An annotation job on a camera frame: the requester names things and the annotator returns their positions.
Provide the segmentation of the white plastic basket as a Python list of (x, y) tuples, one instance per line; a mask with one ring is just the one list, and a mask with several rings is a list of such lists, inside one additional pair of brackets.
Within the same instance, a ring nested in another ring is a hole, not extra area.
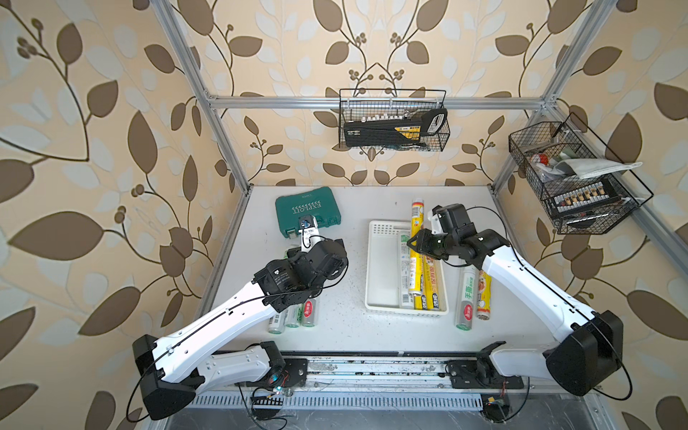
[(410, 222), (372, 220), (369, 223), (365, 307), (375, 312), (440, 317), (449, 313), (442, 263), (435, 263), (439, 309), (419, 310), (401, 306), (401, 235), (410, 233)]

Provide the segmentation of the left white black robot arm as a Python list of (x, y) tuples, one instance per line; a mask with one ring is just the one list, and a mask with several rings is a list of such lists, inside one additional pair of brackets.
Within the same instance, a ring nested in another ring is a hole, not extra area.
[(140, 378), (135, 387), (151, 420), (166, 419), (197, 394), (223, 385), (258, 382), (285, 367), (276, 344), (222, 354), (220, 347), (244, 331), (335, 285), (349, 266), (340, 239), (320, 238), (305, 251), (292, 248), (272, 260), (239, 292), (179, 331), (133, 343)]

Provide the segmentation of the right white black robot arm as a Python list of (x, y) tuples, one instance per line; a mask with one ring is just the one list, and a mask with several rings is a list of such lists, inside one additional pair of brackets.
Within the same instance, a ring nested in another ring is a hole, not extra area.
[(436, 206), (430, 220), (429, 229), (412, 234), (411, 250), (444, 262), (455, 256), (482, 270), (528, 306), (552, 336), (547, 346), (490, 349), (488, 359), (500, 376), (549, 379), (584, 396), (625, 369), (624, 324), (618, 316), (597, 312), (557, 287), (500, 233), (477, 231), (464, 205)]

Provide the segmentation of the yellow plastic wrap roll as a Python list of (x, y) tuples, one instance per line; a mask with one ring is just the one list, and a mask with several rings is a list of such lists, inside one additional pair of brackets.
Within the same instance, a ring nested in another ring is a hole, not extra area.
[(416, 310), (427, 310), (425, 280), (424, 280), (424, 256), (420, 255), (415, 262), (415, 281), (414, 281), (414, 308)]

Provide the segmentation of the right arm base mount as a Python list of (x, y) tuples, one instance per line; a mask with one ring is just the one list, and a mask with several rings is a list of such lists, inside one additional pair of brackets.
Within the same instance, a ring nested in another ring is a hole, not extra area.
[(525, 383), (518, 376), (501, 376), (488, 360), (453, 360), (445, 372), (453, 389), (520, 390)]

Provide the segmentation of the green white wrap roll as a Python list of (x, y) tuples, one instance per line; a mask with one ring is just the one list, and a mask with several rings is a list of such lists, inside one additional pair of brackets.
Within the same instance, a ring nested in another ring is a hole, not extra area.
[(410, 249), (407, 242), (410, 240), (410, 231), (403, 229), (398, 232), (398, 255), (400, 273), (400, 308), (413, 309), (414, 299), (410, 295)]

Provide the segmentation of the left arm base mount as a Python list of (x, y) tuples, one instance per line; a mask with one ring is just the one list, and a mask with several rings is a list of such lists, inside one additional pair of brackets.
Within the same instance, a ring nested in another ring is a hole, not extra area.
[(286, 358), (285, 366), (281, 370), (269, 372), (264, 378), (256, 382), (246, 383), (246, 387), (275, 389), (278, 386), (294, 388), (303, 387), (308, 375), (308, 360), (306, 358)]

